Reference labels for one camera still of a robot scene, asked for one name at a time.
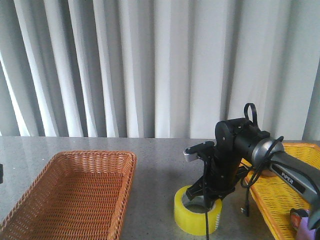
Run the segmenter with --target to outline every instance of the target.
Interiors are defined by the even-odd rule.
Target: yellow basket
[[[310,143],[284,143],[285,151],[320,169],[320,147]],[[245,180],[248,182],[252,173]],[[309,209],[310,205],[279,177],[264,177],[250,188],[263,218],[276,240],[294,240],[296,231],[290,225],[290,209]]]

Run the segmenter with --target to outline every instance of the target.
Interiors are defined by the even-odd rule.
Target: packing tape
[[[186,190],[191,186],[180,188],[174,196],[174,220],[176,224],[186,233],[196,236],[206,235],[206,215],[205,213],[193,212],[186,208],[189,205],[203,204],[203,197],[195,197],[189,201]],[[209,234],[212,234],[219,225],[222,201],[218,199],[214,202],[211,210],[208,211]]]

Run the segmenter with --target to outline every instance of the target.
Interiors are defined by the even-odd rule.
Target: speckled stone surface
[[[51,159],[68,150],[124,150],[137,155],[137,166],[122,229],[122,240],[204,240],[183,232],[174,220],[174,195],[192,185],[203,172],[200,160],[186,162],[183,150],[201,139],[0,137],[0,217],[3,219]],[[220,225],[211,240],[273,240],[255,202],[250,217],[240,208],[245,190],[240,186],[223,201]]]

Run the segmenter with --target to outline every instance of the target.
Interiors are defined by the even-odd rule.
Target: curtain
[[[320,140],[320,1],[1,0],[2,136]]]

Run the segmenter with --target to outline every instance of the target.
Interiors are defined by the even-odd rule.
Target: orange wicker basket
[[[320,147],[310,143],[284,143],[285,151],[320,169]],[[263,218],[276,240],[294,240],[296,231],[290,224],[290,209],[309,209],[310,205],[279,177],[263,177],[250,188]]]
[[[8,240],[118,240],[137,158],[65,151],[44,167],[0,226]]]

